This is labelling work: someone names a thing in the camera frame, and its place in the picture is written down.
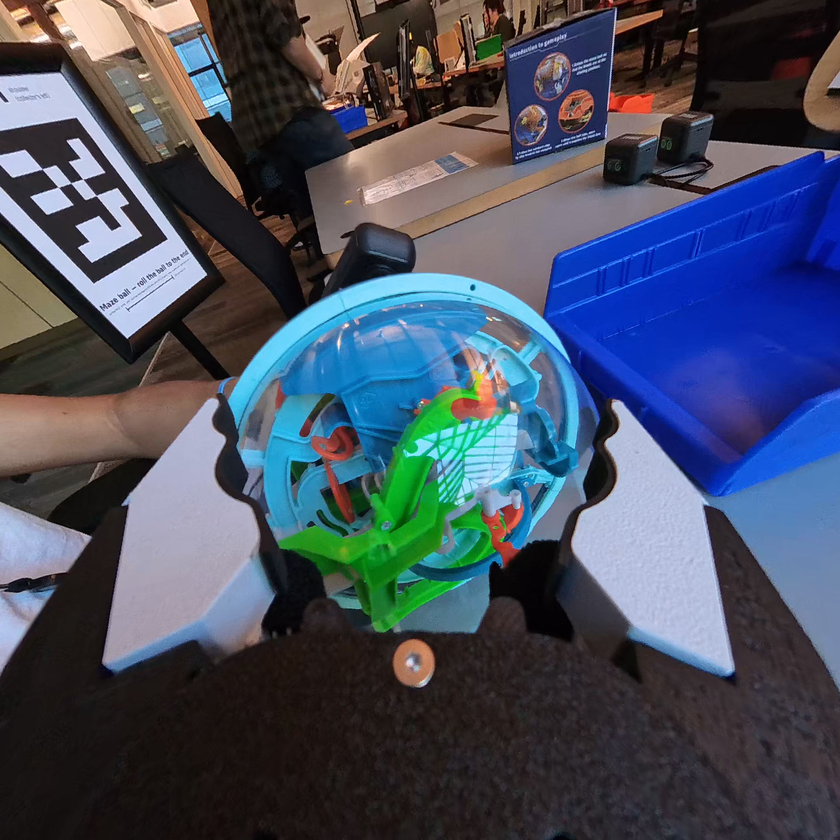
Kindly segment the black seat chair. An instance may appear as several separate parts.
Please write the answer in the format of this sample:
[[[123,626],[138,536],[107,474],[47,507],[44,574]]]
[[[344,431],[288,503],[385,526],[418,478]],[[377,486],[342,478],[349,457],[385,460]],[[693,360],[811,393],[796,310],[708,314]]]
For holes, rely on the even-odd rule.
[[[118,464],[63,500],[47,521],[91,536],[111,509],[123,505],[155,463],[152,458],[132,458]]]

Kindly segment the large blue plastic bin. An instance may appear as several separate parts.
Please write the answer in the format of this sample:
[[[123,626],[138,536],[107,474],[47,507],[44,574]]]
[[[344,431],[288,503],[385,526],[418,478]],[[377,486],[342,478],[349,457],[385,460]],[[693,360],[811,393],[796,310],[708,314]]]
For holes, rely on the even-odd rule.
[[[555,256],[575,369],[712,496],[839,449],[839,161],[762,171]]]

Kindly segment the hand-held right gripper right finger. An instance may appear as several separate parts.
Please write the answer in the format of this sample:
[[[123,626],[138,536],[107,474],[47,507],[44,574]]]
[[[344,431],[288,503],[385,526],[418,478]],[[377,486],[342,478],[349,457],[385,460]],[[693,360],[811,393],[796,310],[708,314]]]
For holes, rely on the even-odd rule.
[[[575,635],[603,658],[635,643],[733,677],[707,506],[620,401],[605,404],[585,486],[560,541],[558,600]]]

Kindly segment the person's left forearm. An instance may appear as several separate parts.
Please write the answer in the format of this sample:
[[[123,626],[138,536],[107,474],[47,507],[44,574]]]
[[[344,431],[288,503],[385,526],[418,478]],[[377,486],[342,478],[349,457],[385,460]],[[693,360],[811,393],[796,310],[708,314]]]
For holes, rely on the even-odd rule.
[[[1,477],[131,455],[114,395],[1,395]]]

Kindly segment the clear plastic maze ball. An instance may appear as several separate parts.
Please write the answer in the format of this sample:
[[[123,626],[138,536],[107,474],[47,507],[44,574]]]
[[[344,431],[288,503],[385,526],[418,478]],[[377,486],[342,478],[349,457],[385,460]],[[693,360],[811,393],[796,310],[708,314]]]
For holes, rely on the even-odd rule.
[[[599,416],[543,318],[410,274],[290,320],[229,403],[246,495],[376,632],[469,633],[502,567],[588,466]]]

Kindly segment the black sign stand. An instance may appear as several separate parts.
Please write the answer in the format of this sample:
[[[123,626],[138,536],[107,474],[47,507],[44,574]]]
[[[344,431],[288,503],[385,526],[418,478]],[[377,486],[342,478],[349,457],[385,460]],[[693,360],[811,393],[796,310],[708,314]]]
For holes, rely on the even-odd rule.
[[[230,376],[218,359],[213,356],[183,321],[173,323],[170,334],[214,380],[223,381]]]

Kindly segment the small black device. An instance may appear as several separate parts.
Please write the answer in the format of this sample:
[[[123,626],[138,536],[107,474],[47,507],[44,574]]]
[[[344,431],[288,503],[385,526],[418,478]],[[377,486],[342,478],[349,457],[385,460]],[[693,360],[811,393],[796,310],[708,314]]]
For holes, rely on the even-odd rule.
[[[624,133],[605,144],[602,178],[605,182],[631,186],[655,172],[658,136]]]
[[[660,125],[657,161],[680,165],[705,158],[714,116],[708,112],[687,111],[666,117]]]

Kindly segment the person's left hand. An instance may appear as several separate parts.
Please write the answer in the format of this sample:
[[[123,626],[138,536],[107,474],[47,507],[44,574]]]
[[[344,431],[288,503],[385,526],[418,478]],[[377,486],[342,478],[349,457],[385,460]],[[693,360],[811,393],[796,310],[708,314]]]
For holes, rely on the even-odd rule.
[[[170,381],[115,395],[111,425],[112,459],[157,459],[217,394],[216,381]]]

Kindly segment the white paper sheet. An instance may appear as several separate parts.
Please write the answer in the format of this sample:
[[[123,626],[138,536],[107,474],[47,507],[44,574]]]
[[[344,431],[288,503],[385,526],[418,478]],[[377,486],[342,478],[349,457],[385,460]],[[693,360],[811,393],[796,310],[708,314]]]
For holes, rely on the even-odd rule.
[[[464,154],[446,154],[362,187],[360,201],[365,206],[375,205],[477,165],[477,161]]]

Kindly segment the black framed tag sign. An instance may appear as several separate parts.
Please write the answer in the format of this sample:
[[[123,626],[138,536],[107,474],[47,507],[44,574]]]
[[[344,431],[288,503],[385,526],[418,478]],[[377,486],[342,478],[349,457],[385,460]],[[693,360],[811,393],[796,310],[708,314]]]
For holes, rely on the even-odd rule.
[[[5,249],[132,363],[224,279],[59,45],[2,43]]]

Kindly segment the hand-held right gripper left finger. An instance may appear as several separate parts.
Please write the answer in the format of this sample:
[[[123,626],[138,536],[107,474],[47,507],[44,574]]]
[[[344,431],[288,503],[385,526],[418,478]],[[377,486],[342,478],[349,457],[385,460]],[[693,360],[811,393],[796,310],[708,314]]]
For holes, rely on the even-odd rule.
[[[212,660],[258,644],[287,574],[224,395],[214,395],[127,498],[102,663],[120,672],[196,642]]]

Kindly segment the blue printed game box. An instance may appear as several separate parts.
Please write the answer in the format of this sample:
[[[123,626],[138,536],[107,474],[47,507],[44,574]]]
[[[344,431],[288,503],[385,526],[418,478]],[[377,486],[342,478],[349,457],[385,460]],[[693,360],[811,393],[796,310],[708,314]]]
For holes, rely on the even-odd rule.
[[[614,8],[594,9],[505,46],[513,164],[606,139],[615,28]]]

